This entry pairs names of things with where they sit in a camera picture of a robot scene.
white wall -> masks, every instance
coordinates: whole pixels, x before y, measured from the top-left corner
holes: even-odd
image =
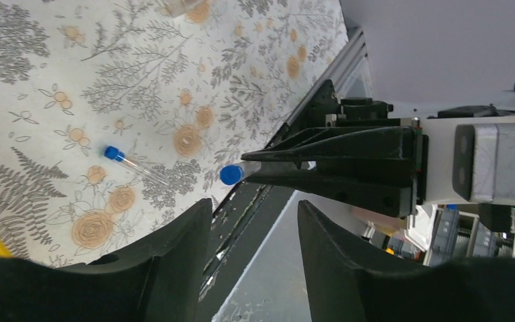
[[[375,96],[460,101],[515,83],[515,0],[341,0],[365,31]]]

vial with blue cap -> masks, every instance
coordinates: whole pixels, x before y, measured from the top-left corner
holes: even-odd
[[[152,181],[155,184],[160,185],[168,185],[166,180],[158,174],[156,171],[152,170],[145,164],[139,162],[135,158],[130,158],[129,156],[125,156],[125,153],[119,151],[115,146],[108,146],[103,155],[110,160],[115,161],[116,163],[126,167],[129,170],[134,171],[135,173],[141,175],[145,179]]]
[[[261,168],[262,163],[259,161],[243,161],[228,164],[220,171],[220,180],[224,184],[231,186],[260,171]]]

floral pattern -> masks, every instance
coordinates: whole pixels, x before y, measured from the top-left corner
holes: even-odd
[[[0,0],[0,237],[90,262],[215,207],[347,41],[338,1]],[[114,145],[160,186],[101,156]]]

gray floor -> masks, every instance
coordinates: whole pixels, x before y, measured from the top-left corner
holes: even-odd
[[[353,233],[366,227],[352,217],[349,205],[294,193],[214,322],[310,321],[297,230],[297,204],[303,199]]]

floral tablecloth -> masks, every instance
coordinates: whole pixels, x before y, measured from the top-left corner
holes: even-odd
[[[338,0],[0,0],[0,238],[90,262],[229,191],[347,41]],[[168,179],[102,157],[107,145]]]

